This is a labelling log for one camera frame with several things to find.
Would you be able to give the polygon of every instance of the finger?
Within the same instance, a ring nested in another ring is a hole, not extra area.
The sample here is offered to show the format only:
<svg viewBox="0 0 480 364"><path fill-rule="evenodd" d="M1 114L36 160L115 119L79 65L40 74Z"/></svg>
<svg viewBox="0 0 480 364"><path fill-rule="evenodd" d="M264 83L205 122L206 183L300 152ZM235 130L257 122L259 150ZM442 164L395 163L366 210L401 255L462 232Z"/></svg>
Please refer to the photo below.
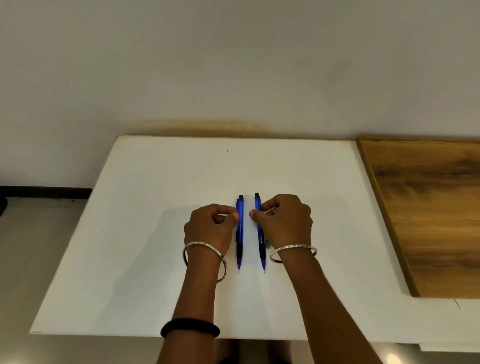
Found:
<svg viewBox="0 0 480 364"><path fill-rule="evenodd" d="M223 215L213 215L212 219L213 219L215 224L221 224L223 222L223 220L225 220L225 217L226 216L223 216Z"/></svg>
<svg viewBox="0 0 480 364"><path fill-rule="evenodd" d="M265 212L265 215L273 216L273 215L276 215L277 212L278 212L278 207L274 207L271 210L268 210L267 212Z"/></svg>
<svg viewBox="0 0 480 364"><path fill-rule="evenodd" d="M217 215L217 214L230 215L230 214L233 214L234 212L237 212L237 209L233 206L217 205L217 204L204 206L201 208L201 210L206 212L210 216Z"/></svg>
<svg viewBox="0 0 480 364"><path fill-rule="evenodd" d="M231 230L237 225L240 219L240 215L238 212L234 212L233 214L228 215L224 220L222 225L229 227Z"/></svg>
<svg viewBox="0 0 480 364"><path fill-rule="evenodd" d="M278 194L275 197L272 197L268 201L262 203L262 211L270 210L273 207L280 206L280 204L285 200L287 197L286 194Z"/></svg>
<svg viewBox="0 0 480 364"><path fill-rule="evenodd" d="M270 218L260 210L252 210L250 211L249 215L252 218L252 220L255 221L260 226L262 226L262 224L265 223L265 221Z"/></svg>

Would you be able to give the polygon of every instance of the brown wooden panel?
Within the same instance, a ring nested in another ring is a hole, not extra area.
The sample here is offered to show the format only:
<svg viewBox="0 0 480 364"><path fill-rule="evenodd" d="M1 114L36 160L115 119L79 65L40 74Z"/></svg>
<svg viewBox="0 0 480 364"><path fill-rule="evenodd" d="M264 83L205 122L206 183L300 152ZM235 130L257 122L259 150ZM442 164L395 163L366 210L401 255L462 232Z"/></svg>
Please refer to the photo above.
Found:
<svg viewBox="0 0 480 364"><path fill-rule="evenodd" d="M480 298L480 143L357 144L410 294Z"/></svg>

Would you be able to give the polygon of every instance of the person's left hand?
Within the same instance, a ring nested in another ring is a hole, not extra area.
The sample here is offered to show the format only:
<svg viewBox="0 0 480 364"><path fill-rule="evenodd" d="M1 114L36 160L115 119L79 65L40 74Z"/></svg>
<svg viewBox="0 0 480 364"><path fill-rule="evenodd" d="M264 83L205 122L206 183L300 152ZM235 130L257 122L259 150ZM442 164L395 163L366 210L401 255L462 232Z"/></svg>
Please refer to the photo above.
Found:
<svg viewBox="0 0 480 364"><path fill-rule="evenodd" d="M222 253L227 253L232 241L232 232L240 215L232 206L211 204L192 212L190 221L185 224L185 245L191 242L204 242L214 246Z"/></svg>

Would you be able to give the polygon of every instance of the person's right arm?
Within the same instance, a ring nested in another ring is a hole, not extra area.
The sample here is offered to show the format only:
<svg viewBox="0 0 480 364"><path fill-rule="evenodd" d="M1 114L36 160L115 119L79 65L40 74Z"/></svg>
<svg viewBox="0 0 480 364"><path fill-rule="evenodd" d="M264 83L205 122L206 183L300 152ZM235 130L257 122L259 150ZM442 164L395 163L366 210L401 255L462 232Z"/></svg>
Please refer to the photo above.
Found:
<svg viewBox="0 0 480 364"><path fill-rule="evenodd" d="M310 245L310 208L291 194L279 194L252 210L250 217L264 230L274 248ZM285 249L279 253L297 294L315 364L382 364L355 324L310 250Z"/></svg>

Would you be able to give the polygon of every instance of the black hair tie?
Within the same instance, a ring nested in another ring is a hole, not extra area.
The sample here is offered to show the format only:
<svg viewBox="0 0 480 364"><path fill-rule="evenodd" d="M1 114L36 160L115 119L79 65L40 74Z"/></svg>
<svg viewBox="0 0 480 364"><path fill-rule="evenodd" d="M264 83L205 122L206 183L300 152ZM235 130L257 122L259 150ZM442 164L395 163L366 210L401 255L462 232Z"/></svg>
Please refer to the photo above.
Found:
<svg viewBox="0 0 480 364"><path fill-rule="evenodd" d="M191 330L204 334L211 334L214 338L220 335L220 329L211 322L198 320L196 318L176 318L168 321L161 329L160 335L166 338L173 330Z"/></svg>

